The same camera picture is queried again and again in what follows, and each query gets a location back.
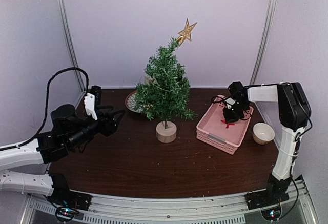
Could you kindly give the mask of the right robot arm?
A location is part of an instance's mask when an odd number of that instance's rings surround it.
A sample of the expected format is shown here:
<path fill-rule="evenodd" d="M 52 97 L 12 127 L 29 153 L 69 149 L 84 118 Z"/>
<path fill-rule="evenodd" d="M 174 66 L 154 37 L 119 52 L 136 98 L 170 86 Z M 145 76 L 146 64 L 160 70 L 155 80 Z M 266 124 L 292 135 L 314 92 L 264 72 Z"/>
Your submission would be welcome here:
<path fill-rule="evenodd" d="M 208 145 L 233 155 L 248 129 L 253 108 L 250 103 L 277 103 L 282 125 L 282 143 L 269 176 L 263 200 L 274 204 L 292 181 L 292 171 L 306 126 L 311 124 L 311 108 L 299 82 L 244 86 L 232 82 L 230 95 L 215 96 L 196 126 L 196 137 Z"/>

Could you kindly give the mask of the burlap bow ornament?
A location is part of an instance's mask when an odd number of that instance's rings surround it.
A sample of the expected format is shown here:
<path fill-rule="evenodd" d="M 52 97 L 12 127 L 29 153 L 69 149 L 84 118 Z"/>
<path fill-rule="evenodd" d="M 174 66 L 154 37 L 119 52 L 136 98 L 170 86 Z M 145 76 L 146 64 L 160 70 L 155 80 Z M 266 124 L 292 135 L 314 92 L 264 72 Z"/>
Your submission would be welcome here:
<path fill-rule="evenodd" d="M 157 85 L 158 82 L 157 82 L 156 78 L 154 78 L 154 77 L 151 77 L 151 76 L 145 76 L 145 77 L 144 77 L 144 84 L 145 84 L 145 85 L 149 85 L 149 84 Z"/>

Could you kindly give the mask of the small green christmas tree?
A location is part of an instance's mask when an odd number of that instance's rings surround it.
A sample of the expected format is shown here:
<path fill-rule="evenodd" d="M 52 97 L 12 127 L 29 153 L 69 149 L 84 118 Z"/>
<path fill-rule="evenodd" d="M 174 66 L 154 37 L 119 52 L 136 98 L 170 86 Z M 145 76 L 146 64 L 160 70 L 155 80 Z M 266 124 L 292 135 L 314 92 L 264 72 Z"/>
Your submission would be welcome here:
<path fill-rule="evenodd" d="M 156 78 L 158 84 L 136 85 L 137 108 L 149 120 L 159 119 L 156 125 L 156 138 L 163 144 L 173 142 L 177 136 L 176 118 L 193 119 L 196 113 L 188 108 L 190 82 L 186 77 L 185 66 L 175 54 L 178 49 L 176 38 L 171 38 L 167 46 L 159 46 L 149 57 L 145 75 Z M 152 104 L 152 109 L 144 109 L 144 104 Z"/>

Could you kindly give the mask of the gold star ornament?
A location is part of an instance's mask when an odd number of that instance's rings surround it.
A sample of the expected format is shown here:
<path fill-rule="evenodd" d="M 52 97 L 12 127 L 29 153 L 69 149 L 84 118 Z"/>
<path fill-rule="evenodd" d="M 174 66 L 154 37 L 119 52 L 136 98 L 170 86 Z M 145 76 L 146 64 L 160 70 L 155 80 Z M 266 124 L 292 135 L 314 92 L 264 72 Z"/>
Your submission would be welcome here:
<path fill-rule="evenodd" d="M 178 32 L 178 38 L 176 41 L 179 47 L 184 43 L 185 40 L 188 40 L 190 42 L 192 41 L 191 32 L 193 31 L 196 25 L 197 22 L 190 24 L 189 19 L 188 18 L 186 19 L 184 29 Z"/>

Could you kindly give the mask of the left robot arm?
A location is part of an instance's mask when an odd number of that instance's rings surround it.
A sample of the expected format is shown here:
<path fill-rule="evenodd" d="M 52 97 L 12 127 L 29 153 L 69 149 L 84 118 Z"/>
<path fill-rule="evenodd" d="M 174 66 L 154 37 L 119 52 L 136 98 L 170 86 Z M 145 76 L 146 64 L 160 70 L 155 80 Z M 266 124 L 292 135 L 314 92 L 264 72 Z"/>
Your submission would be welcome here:
<path fill-rule="evenodd" d="M 1 191 L 40 194 L 54 197 L 63 206 L 70 205 L 74 195 L 61 174 L 27 174 L 13 172 L 12 168 L 26 165 L 49 164 L 78 150 L 83 153 L 86 145 L 97 134 L 108 137 L 117 131 L 125 114 L 113 111 L 112 106 L 96 109 L 97 118 L 77 117 L 71 104 L 62 105 L 51 112 L 53 128 L 35 135 L 31 140 L 1 147 Z"/>

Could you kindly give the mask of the red ribbon ornament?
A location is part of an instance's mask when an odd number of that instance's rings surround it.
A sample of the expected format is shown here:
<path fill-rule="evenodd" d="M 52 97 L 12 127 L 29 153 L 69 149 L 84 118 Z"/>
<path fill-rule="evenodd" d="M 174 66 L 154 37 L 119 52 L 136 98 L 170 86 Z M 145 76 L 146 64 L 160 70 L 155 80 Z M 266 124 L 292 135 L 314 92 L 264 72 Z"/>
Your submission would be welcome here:
<path fill-rule="evenodd" d="M 234 126 L 235 123 L 228 123 L 224 119 L 221 120 L 221 122 L 225 125 L 225 128 L 228 129 L 230 126 Z"/>

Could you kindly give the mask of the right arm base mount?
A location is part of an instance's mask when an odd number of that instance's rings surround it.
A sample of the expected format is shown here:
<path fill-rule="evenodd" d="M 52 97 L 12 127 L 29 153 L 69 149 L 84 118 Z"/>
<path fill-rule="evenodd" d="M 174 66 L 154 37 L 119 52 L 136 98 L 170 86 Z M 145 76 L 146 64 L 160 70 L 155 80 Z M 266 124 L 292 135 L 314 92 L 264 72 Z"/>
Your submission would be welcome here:
<path fill-rule="evenodd" d="M 290 199 L 287 190 L 291 182 L 290 176 L 287 179 L 278 180 L 270 174 L 264 190 L 250 191 L 245 195 L 248 209 L 263 209 L 261 214 L 265 220 L 278 221 L 283 212 L 281 203 Z"/>

